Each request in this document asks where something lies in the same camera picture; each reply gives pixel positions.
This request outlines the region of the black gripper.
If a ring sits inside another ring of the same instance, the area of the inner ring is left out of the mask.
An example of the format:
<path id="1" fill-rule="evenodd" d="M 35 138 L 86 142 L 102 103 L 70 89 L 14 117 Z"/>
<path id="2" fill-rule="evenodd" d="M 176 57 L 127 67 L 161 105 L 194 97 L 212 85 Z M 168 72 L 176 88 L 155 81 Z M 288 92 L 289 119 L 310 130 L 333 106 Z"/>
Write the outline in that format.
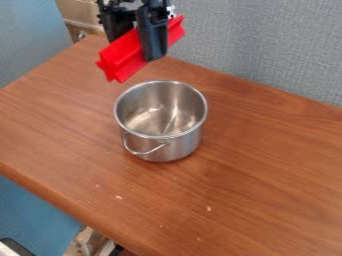
<path id="1" fill-rule="evenodd" d="M 145 60 L 162 58 L 169 50 L 168 18 L 176 16 L 172 0 L 97 0 L 97 5 L 109 42 L 134 29 L 138 18 Z"/>

